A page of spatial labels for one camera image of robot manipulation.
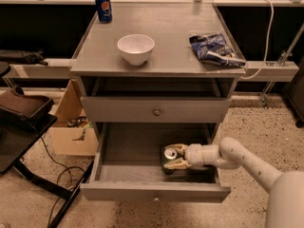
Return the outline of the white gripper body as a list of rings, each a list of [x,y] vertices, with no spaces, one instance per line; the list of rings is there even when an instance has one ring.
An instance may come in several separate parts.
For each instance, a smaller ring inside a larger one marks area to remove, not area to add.
[[[203,148],[200,144],[190,144],[184,151],[184,157],[191,167],[202,167],[203,162]]]

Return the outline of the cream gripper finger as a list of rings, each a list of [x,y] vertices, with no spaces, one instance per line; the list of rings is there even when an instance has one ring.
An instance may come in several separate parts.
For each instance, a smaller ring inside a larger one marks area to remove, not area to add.
[[[182,169],[187,169],[190,167],[190,164],[188,161],[179,158],[173,161],[168,161],[163,165],[164,168],[169,169],[169,170],[182,170]]]
[[[187,145],[183,144],[183,143],[170,144],[164,148],[164,155],[165,156],[178,156],[178,155],[183,156],[186,149],[187,149]]]

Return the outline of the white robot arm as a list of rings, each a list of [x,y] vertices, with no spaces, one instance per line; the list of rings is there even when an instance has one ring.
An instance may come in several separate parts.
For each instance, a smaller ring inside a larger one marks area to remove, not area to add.
[[[281,172],[231,137],[223,138],[219,144],[170,144],[162,156],[165,170],[242,166],[269,194],[265,228],[304,228],[303,171]]]

